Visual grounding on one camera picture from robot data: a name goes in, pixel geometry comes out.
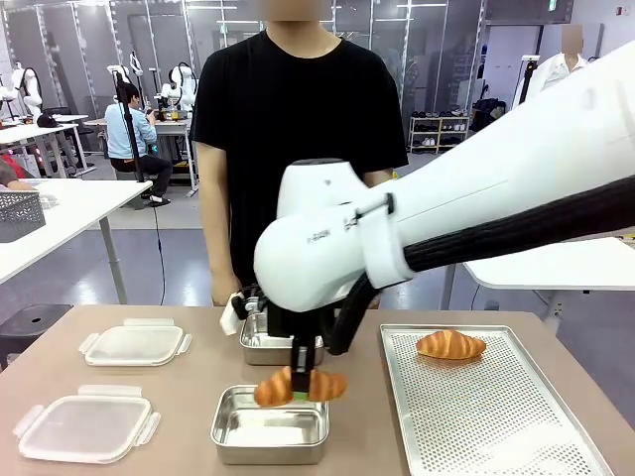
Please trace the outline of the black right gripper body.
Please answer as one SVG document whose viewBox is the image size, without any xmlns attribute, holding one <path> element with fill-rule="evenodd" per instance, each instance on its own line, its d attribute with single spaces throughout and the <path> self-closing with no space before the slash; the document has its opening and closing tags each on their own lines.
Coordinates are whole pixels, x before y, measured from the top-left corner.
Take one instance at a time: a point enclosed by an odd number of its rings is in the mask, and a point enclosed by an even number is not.
<svg viewBox="0 0 635 476">
<path fill-rule="evenodd" d="M 321 308 L 304 312 L 284 309 L 270 301 L 258 285 L 245 287 L 233 295 L 232 309 L 240 320 L 246 320 L 250 313 L 265 314 L 267 333 L 273 337 L 290 337 L 305 342 L 320 335 Z"/>
</svg>

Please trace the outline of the person's right hand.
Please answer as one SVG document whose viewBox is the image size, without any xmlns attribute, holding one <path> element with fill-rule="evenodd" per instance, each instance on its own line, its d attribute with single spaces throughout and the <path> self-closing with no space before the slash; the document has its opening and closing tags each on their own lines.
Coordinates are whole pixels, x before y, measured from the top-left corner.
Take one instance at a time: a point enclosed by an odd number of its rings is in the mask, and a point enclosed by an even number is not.
<svg viewBox="0 0 635 476">
<path fill-rule="evenodd" d="M 231 296 L 240 290 L 241 283 L 232 272 L 212 275 L 211 297 L 214 306 L 226 306 Z"/>
</svg>

